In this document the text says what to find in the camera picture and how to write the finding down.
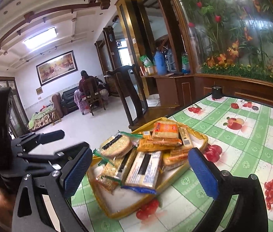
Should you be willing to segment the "person's left hand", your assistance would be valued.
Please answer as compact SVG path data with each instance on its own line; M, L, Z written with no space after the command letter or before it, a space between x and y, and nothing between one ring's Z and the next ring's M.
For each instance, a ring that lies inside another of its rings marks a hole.
M16 195L0 188L0 227L11 231Z

